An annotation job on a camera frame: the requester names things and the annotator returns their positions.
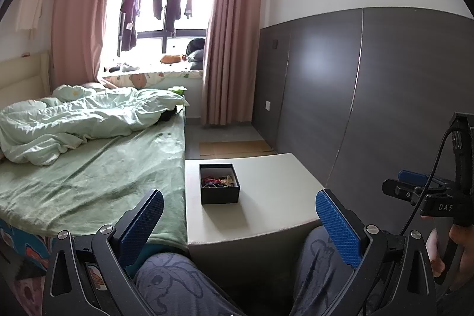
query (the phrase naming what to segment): pajama pants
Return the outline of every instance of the pajama pants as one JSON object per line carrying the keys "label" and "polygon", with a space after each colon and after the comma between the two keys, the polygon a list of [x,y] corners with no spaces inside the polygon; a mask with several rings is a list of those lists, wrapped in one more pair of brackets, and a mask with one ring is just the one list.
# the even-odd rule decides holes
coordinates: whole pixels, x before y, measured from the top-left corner
{"label": "pajama pants", "polygon": [[[322,315],[352,272],[352,267],[342,261],[326,229],[322,226],[314,229],[304,243],[297,264],[290,316]],[[179,254],[150,257],[134,281],[158,316],[245,316],[191,260]],[[381,291],[379,282],[368,298],[367,314],[378,303]]]}

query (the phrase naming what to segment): bed headboard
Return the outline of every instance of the bed headboard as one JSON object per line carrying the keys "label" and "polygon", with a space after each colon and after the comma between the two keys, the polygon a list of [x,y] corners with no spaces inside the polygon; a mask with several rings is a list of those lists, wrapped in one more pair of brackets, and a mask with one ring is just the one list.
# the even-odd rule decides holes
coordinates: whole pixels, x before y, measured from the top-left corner
{"label": "bed headboard", "polygon": [[49,95],[49,52],[0,62],[0,109]]}

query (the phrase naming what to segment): blue pad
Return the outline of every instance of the blue pad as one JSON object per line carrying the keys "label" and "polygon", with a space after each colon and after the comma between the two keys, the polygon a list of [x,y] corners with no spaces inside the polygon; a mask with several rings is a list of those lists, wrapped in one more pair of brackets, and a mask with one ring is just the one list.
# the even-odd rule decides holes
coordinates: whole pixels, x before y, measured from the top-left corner
{"label": "blue pad", "polygon": [[343,261],[357,268],[362,261],[360,239],[324,190],[316,195],[316,212]]}
{"label": "blue pad", "polygon": [[401,170],[400,173],[398,173],[398,180],[406,184],[423,187],[428,181],[428,176],[426,174],[415,173],[409,170]]}
{"label": "blue pad", "polygon": [[161,192],[157,192],[127,229],[125,235],[120,240],[120,257],[118,262],[122,268],[135,263],[148,237],[150,237],[156,223],[163,214],[163,208],[163,195]]}

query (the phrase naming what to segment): screw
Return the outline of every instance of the screw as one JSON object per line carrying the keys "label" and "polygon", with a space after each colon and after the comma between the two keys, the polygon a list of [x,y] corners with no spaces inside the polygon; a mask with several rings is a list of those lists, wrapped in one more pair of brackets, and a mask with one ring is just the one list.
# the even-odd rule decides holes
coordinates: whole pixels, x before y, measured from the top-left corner
{"label": "screw", "polygon": [[67,236],[69,235],[69,232],[68,231],[60,231],[58,233],[58,238],[60,240],[64,240]]}
{"label": "screw", "polygon": [[379,232],[379,228],[375,225],[368,225],[366,229],[371,235],[376,235]]}
{"label": "screw", "polygon": [[412,236],[414,239],[419,240],[419,239],[421,238],[421,233],[418,232],[418,231],[411,231],[411,236]]}
{"label": "screw", "polygon": [[108,235],[110,232],[112,232],[112,229],[112,225],[104,225],[102,228],[100,228],[100,233],[103,235]]}

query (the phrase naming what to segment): small items in box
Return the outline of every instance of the small items in box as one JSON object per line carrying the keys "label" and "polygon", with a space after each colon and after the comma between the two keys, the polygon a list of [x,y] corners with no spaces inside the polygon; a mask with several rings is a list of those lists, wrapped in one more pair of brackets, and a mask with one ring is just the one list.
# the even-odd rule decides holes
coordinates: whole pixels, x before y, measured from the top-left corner
{"label": "small items in box", "polygon": [[229,174],[226,177],[213,178],[211,176],[202,179],[202,187],[233,187],[234,179]]}

